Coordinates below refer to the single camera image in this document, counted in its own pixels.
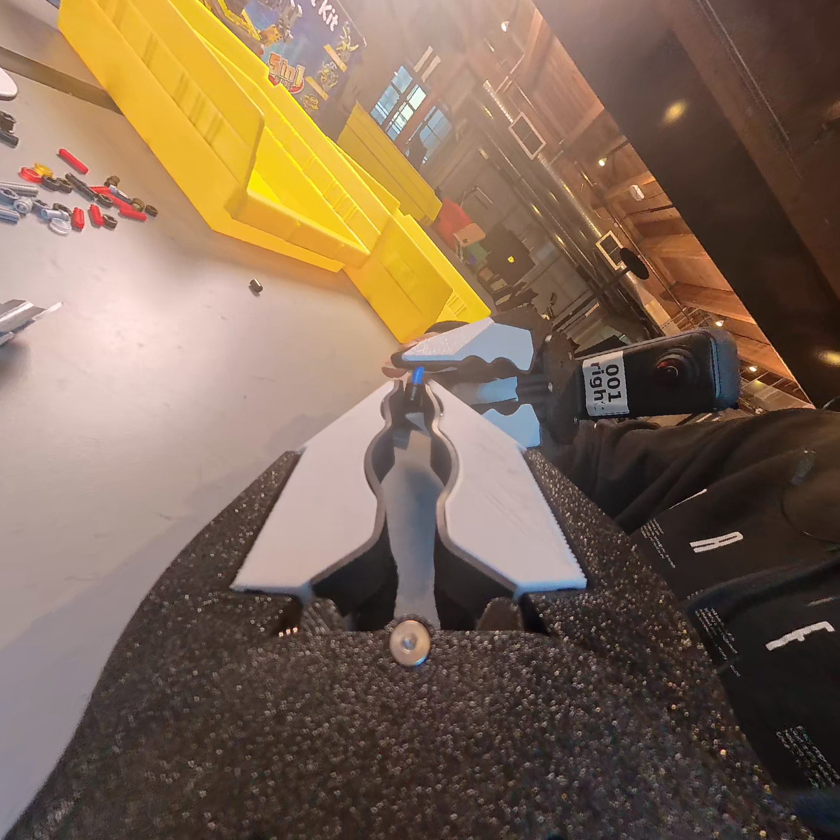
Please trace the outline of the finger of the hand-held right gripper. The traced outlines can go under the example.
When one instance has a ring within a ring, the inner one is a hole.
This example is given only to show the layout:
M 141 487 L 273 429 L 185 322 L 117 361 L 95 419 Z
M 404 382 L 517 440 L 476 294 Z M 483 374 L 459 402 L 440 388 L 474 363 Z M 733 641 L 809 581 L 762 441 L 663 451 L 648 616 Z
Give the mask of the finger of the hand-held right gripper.
M 458 382 L 453 385 L 453 394 L 520 446 L 536 448 L 541 444 L 540 423 L 533 406 L 520 400 L 517 387 L 516 377 Z
M 487 317 L 436 323 L 392 354 L 392 368 L 422 368 L 429 374 L 519 375 L 532 370 L 534 359 L 530 329 Z

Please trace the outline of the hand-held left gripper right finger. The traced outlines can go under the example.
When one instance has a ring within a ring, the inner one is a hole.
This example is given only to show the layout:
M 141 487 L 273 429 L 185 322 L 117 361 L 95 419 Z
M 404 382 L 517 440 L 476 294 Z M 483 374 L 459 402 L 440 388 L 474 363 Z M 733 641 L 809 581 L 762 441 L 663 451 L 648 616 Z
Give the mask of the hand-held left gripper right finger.
M 443 629 L 475 629 L 496 599 L 581 592 L 581 567 L 528 448 L 441 384 L 426 386 L 436 503 L 434 597 Z

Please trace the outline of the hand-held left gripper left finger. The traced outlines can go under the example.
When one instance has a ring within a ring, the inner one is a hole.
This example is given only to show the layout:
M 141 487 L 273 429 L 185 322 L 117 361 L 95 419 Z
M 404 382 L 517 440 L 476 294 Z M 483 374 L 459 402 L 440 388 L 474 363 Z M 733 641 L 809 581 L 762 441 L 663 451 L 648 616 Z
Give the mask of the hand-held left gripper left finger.
M 388 381 L 298 451 L 231 584 L 236 592 L 331 601 L 360 631 L 394 617 L 398 574 L 383 479 L 394 466 L 394 411 L 403 384 Z

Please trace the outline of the yellow plastic bin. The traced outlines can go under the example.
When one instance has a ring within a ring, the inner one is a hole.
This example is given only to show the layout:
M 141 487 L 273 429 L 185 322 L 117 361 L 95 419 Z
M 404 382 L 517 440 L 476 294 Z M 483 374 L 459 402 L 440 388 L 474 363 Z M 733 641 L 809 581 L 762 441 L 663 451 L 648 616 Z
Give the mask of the yellow plastic bin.
M 203 3 L 65 1 L 58 27 L 213 231 L 337 271 L 405 218 Z
M 476 322 L 490 308 L 419 223 L 396 209 L 361 267 L 345 267 L 400 343 L 443 321 Z

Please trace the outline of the silver toy scoop part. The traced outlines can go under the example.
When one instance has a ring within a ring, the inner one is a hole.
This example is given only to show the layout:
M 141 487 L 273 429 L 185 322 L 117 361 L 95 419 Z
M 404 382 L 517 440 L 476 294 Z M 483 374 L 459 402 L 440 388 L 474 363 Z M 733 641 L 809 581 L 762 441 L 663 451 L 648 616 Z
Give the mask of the silver toy scoop part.
M 58 302 L 51 307 L 41 308 L 31 301 L 21 299 L 1 303 L 1 346 L 10 343 L 21 332 L 56 312 L 61 306 L 62 303 Z

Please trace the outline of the pile of small toy parts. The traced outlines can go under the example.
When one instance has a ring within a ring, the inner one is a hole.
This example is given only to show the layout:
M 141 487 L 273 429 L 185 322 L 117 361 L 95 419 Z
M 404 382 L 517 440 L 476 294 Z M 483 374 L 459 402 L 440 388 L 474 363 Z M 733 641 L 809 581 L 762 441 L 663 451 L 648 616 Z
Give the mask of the pile of small toy parts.
M 158 208 L 125 193 L 116 175 L 92 185 L 83 178 L 89 168 L 74 154 L 60 148 L 57 155 L 69 165 L 68 173 L 60 175 L 36 162 L 21 166 L 13 180 L 1 181 L 3 223 L 18 224 L 31 216 L 53 233 L 68 236 L 86 227 L 114 231 L 122 221 L 145 223 L 158 217 Z

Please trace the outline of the grey desk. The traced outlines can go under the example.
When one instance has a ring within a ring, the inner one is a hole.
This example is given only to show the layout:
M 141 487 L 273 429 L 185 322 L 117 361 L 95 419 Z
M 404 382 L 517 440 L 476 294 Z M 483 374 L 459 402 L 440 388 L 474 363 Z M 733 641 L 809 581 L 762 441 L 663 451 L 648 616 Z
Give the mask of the grey desk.
M 2 834 L 167 564 L 381 384 L 396 346 L 344 274 L 206 226 L 56 20 L 2 2 L 19 136 L 2 179 L 63 147 L 159 216 L 68 236 L 2 224 L 2 301 L 62 303 L 2 348 Z

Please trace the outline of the stacked yellow bins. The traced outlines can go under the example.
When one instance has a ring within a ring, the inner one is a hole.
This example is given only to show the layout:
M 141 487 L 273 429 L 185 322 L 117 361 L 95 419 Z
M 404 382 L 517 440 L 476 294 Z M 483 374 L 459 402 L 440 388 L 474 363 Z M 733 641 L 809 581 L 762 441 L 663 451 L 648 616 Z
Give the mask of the stacked yellow bins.
M 358 102 L 339 135 L 338 146 L 399 202 L 404 214 L 423 226 L 436 219 L 442 202 L 434 189 Z

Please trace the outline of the person's black jacket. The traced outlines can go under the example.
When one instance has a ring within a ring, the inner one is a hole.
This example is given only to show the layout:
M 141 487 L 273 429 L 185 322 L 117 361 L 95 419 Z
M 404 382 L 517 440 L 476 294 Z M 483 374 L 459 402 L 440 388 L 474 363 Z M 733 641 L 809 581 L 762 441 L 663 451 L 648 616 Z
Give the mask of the person's black jacket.
M 792 791 L 839 782 L 838 474 L 704 489 L 633 534 L 696 629 L 740 729 Z

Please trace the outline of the yellow picture toy box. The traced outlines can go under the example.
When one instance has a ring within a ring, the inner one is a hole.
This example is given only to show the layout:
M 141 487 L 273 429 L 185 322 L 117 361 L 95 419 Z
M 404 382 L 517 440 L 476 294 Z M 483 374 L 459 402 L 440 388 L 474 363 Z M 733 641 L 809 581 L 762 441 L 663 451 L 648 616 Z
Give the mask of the yellow picture toy box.
M 205 1 L 326 130 L 366 42 L 340 1 Z

